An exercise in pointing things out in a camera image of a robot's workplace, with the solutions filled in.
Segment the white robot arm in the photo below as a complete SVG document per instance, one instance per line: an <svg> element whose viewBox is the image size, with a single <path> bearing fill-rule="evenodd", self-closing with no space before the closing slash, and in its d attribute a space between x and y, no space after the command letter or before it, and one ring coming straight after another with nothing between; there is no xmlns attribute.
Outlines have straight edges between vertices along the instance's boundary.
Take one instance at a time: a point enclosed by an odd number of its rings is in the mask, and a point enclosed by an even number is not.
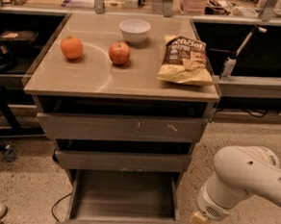
<svg viewBox="0 0 281 224"><path fill-rule="evenodd" d="M281 169L277 156L263 146L228 146L214 155L214 173L197 196L191 224L222 221L252 195L281 208Z"/></svg>

